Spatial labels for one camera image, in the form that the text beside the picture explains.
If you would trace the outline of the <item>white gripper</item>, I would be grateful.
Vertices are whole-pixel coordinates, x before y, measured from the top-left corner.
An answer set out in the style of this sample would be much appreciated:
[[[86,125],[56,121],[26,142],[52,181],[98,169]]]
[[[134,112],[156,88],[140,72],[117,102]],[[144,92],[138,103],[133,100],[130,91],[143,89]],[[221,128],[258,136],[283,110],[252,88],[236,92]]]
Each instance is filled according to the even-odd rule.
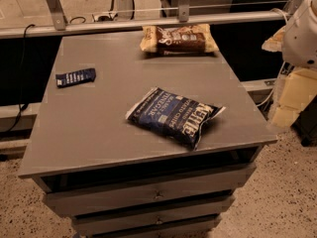
[[[280,52],[285,27],[281,27],[262,44],[267,52]],[[284,80],[284,86],[270,123],[274,126],[290,127],[299,114],[317,95],[317,69],[296,67]]]

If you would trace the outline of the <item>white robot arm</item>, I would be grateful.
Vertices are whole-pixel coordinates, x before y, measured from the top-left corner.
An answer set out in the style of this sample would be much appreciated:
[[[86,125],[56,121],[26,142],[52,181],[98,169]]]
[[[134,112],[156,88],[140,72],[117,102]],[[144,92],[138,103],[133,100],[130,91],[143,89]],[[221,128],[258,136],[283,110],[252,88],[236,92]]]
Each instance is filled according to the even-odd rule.
[[[278,77],[269,116],[273,125],[290,127],[317,95],[317,0],[304,0],[262,49],[281,52],[283,61],[294,67]]]

